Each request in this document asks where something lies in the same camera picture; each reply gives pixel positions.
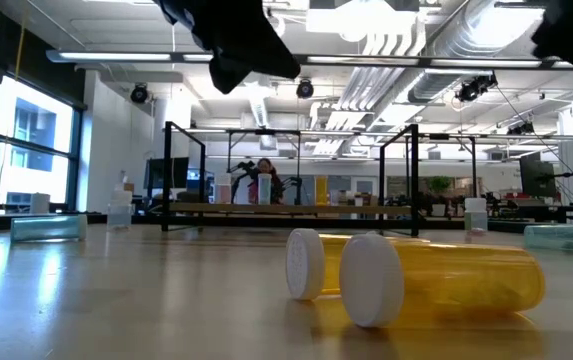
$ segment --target clear plastic container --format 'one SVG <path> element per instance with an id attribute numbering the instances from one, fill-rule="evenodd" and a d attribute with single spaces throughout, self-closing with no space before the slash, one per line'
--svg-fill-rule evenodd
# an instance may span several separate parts
<path id="1" fill-rule="evenodd" d="M 216 204 L 230 204 L 231 203 L 231 175 L 218 174 L 215 177 L 215 203 Z"/>
<path id="2" fill-rule="evenodd" d="M 315 176 L 315 205 L 328 205 L 328 176 Z"/>
<path id="3" fill-rule="evenodd" d="M 464 200 L 464 207 L 467 212 L 486 212 L 486 199 L 467 198 Z"/>
<path id="4" fill-rule="evenodd" d="M 486 212 L 470 212 L 466 210 L 464 213 L 464 229 L 467 231 L 488 231 L 488 214 Z"/>
<path id="5" fill-rule="evenodd" d="M 15 218 L 11 241 L 86 239 L 86 215 Z"/>
<path id="6" fill-rule="evenodd" d="M 294 299 L 312 300 L 320 295 L 339 295 L 339 264 L 352 235 L 319 234 L 313 229 L 295 229 L 286 245 L 286 282 Z M 413 238 L 391 241 L 429 243 Z"/>
<path id="7" fill-rule="evenodd" d="M 130 227 L 132 222 L 131 205 L 110 205 L 108 207 L 108 217 L 106 225 L 110 229 L 126 229 Z"/>
<path id="8" fill-rule="evenodd" d="M 393 242 L 356 235 L 342 252 L 342 301 L 359 326 L 393 322 L 402 307 L 433 313 L 508 313 L 545 293 L 537 261 L 523 249 Z"/>
<path id="9" fill-rule="evenodd" d="M 573 251 L 573 225 L 530 225 L 524 229 L 527 248 Z"/>
<path id="10" fill-rule="evenodd" d="M 259 205 L 270 205 L 272 185 L 272 176 L 270 174 L 259 174 L 257 186 L 257 203 Z"/>

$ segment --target white bottle cap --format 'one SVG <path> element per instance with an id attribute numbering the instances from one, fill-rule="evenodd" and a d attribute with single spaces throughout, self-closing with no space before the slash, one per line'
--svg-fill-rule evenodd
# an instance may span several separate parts
<path id="1" fill-rule="evenodd" d="M 317 231 L 295 229 L 286 244 L 286 282 L 294 299 L 311 300 L 324 287 L 326 260 Z"/>
<path id="2" fill-rule="evenodd" d="M 380 235 L 353 236 L 342 253 L 339 287 L 355 324 L 393 322 L 404 303 L 404 273 L 395 247 Z"/>

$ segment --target woman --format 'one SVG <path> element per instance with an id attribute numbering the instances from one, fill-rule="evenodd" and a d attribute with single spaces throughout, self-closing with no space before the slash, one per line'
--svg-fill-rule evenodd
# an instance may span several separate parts
<path id="1" fill-rule="evenodd" d="M 259 174 L 270 174 L 271 175 L 271 191 L 270 191 L 270 203 L 271 204 L 281 204 L 284 197 L 284 188 L 282 186 L 282 181 L 277 176 L 277 170 L 273 166 L 270 160 L 263 158 L 257 163 L 257 169 Z M 248 202 L 251 204 L 257 204 L 257 190 L 259 188 L 259 179 L 256 177 L 253 182 L 248 186 Z"/>

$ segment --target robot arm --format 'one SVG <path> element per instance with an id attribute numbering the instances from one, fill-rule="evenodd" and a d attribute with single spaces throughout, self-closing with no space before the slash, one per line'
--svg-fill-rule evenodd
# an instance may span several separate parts
<path id="1" fill-rule="evenodd" d="M 154 0 L 171 23 L 182 23 L 195 44 L 213 53 L 213 85 L 231 92 L 251 71 L 294 79 L 299 63 L 264 15 L 262 0 Z"/>

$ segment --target monitor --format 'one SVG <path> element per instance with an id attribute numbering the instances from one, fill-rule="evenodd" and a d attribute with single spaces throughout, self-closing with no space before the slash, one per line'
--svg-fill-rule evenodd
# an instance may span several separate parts
<path id="1" fill-rule="evenodd" d="M 555 171 L 553 164 L 534 160 L 529 157 L 519 159 L 522 175 L 522 192 L 532 197 L 555 197 Z"/>
<path id="2" fill-rule="evenodd" d="M 188 158 L 172 158 L 171 165 L 170 187 L 180 189 L 186 188 Z M 164 159 L 149 159 L 146 161 L 144 189 L 148 189 L 149 181 L 152 181 L 151 184 L 153 189 L 162 189 L 164 187 Z"/>

